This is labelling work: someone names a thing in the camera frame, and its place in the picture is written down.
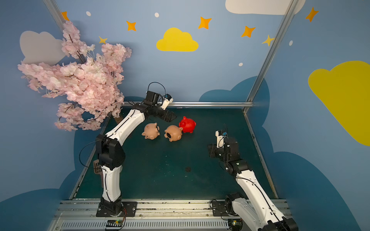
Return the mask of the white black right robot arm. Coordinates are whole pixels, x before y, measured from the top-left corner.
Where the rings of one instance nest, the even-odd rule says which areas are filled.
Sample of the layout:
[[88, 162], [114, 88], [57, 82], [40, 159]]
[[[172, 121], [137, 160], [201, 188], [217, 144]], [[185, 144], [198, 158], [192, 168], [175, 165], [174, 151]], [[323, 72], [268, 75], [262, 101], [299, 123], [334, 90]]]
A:
[[239, 153], [239, 144], [226, 132], [216, 132], [216, 144], [208, 145], [210, 157], [217, 157], [242, 188], [246, 198], [239, 193], [229, 194], [225, 200], [226, 211], [239, 216], [252, 231], [297, 231], [297, 223], [287, 218], [271, 201], [258, 182], [254, 171]]

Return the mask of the red piggy bank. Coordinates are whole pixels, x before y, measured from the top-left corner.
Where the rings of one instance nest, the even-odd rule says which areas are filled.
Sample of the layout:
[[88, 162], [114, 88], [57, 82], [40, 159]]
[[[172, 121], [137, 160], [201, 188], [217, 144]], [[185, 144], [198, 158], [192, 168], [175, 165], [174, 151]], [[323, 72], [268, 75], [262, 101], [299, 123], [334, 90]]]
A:
[[179, 128], [182, 128], [183, 133], [193, 133], [196, 127], [196, 122], [186, 116], [179, 123]]

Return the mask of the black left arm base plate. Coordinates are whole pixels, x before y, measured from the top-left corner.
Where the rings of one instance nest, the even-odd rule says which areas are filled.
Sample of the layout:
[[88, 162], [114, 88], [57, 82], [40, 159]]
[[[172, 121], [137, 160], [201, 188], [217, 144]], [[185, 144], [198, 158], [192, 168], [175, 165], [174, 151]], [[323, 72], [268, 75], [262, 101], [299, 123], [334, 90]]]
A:
[[96, 217], [134, 217], [136, 214], [137, 202], [107, 202], [99, 203]]

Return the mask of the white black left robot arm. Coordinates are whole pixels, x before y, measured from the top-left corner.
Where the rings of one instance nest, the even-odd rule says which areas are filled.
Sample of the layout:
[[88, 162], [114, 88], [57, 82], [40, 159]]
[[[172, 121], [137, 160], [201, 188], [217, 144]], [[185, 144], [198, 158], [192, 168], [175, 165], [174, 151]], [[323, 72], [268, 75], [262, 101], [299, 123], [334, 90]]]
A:
[[167, 110], [173, 98], [169, 94], [160, 95], [147, 91], [146, 98], [136, 103], [127, 116], [105, 135], [98, 135], [96, 153], [102, 169], [103, 194], [97, 210], [97, 217], [123, 217], [125, 215], [120, 190], [120, 172], [126, 155], [122, 148], [125, 140], [142, 122], [150, 116], [166, 122], [176, 118], [174, 112]]

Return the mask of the pink piggy bank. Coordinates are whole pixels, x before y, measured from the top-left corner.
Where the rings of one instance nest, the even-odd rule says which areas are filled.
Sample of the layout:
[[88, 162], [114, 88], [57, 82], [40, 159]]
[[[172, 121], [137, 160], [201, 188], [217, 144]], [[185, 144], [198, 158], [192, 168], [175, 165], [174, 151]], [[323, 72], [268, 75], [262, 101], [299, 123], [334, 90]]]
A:
[[160, 128], [157, 123], [149, 123], [145, 126], [142, 136], [145, 139], [154, 140], [160, 135]]

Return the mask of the peach piggy bank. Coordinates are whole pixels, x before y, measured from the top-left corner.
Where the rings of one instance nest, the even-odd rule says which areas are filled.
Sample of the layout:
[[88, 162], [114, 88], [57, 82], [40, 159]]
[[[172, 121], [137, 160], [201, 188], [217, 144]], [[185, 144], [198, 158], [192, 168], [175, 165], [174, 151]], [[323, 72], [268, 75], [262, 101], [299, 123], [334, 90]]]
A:
[[178, 127], [176, 125], [170, 125], [164, 132], [165, 138], [167, 138], [170, 142], [179, 141], [182, 138], [182, 131], [183, 128]]

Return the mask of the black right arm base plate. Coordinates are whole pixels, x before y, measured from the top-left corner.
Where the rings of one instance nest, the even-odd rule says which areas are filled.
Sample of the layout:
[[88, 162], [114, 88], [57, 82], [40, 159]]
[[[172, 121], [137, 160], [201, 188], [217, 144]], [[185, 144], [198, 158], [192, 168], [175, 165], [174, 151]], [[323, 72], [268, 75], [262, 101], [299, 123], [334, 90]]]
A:
[[237, 217], [238, 215], [227, 209], [225, 201], [211, 200], [209, 203], [210, 209], [214, 217]]

